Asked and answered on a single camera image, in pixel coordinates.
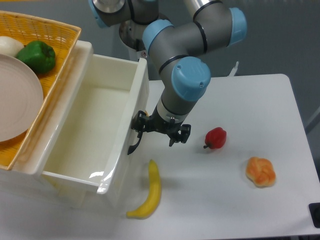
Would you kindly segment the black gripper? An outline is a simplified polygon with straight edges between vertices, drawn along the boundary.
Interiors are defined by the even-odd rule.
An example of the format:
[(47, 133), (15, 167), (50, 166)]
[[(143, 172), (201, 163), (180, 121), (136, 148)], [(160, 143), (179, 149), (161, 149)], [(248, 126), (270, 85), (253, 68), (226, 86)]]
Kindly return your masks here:
[(158, 113), (157, 107), (154, 109), (151, 116), (146, 112), (139, 110), (131, 121), (132, 130), (137, 132), (137, 138), (141, 139), (143, 133), (157, 132), (168, 135), (169, 146), (172, 147), (175, 143), (185, 144), (191, 134), (192, 126), (190, 124), (182, 124), (175, 120), (164, 120)]

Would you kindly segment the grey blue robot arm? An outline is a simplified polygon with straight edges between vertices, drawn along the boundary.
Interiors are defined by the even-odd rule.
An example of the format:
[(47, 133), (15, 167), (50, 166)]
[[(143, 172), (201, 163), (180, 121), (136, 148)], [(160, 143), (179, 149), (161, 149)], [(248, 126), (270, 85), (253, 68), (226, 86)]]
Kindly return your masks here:
[(167, 135), (170, 144), (186, 143), (191, 126), (185, 119), (211, 80), (200, 56), (245, 39), (244, 13), (220, 0), (187, 0), (192, 22), (175, 27), (161, 18), (156, 0), (91, 0), (89, 6), (100, 27), (128, 26), (126, 45), (149, 56), (164, 84), (153, 113), (139, 111), (134, 116), (131, 129), (137, 138), (157, 132)]

